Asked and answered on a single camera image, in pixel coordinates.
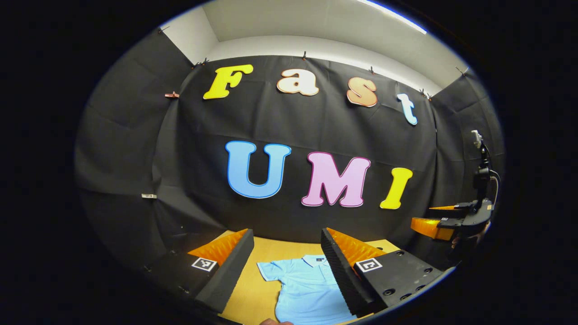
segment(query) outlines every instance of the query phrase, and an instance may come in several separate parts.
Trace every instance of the wooden table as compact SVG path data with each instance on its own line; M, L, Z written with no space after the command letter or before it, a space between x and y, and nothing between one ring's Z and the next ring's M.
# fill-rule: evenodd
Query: wooden table
M233 231L228 230L217 238L232 233ZM275 317L275 305L281 290L281 282L263 280L257 268L257 263L302 258L303 255L307 254L324 254L320 244L284 242L260 237L254 237L254 241L255 247L241 272L231 298L227 302L223 313L219 314L221 317L244 325L259 325L267 318L277 320ZM399 249L385 239L367 242L367 244L381 247L386 253Z

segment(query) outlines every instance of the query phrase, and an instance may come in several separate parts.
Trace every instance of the white wall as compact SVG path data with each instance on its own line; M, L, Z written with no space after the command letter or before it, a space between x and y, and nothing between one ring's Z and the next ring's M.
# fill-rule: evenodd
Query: white wall
M161 25L163 32L193 63L202 62L218 39L202 7L193 8Z
M306 36L256 36L217 43L207 55L208 60L244 56L303 56L331 60L373 71L430 95L442 88L417 71L379 53L334 40Z

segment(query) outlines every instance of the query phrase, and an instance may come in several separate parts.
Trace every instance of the blue letter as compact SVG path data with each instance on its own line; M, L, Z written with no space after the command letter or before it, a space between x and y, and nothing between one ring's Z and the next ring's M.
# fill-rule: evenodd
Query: blue letter
M227 178L233 191L244 197L268 198L281 189L285 157L291 154L291 148L277 144L263 148L269 155L269 175L267 182L262 185L249 181L249 159L257 149L256 145L246 141L231 141L225 145L225 149L229 152Z
M398 99L401 101L405 119L409 122L409 124L416 125L417 117L413 116L412 114L413 103L409 100L409 97L407 97L406 94L398 94Z

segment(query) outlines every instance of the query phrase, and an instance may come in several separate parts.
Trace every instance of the light blue shirt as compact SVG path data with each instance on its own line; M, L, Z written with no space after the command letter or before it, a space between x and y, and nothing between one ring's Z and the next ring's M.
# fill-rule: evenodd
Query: light blue shirt
M283 284L275 315L295 325L334 325L357 319L351 315L325 255L257 263L266 281Z

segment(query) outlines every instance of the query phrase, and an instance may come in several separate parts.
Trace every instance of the shirt sleeve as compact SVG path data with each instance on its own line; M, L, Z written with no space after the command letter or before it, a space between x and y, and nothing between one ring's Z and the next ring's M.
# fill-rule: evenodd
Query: shirt sleeve
M257 267L265 281L279 280L287 272L288 261L272 261L270 263L257 263Z

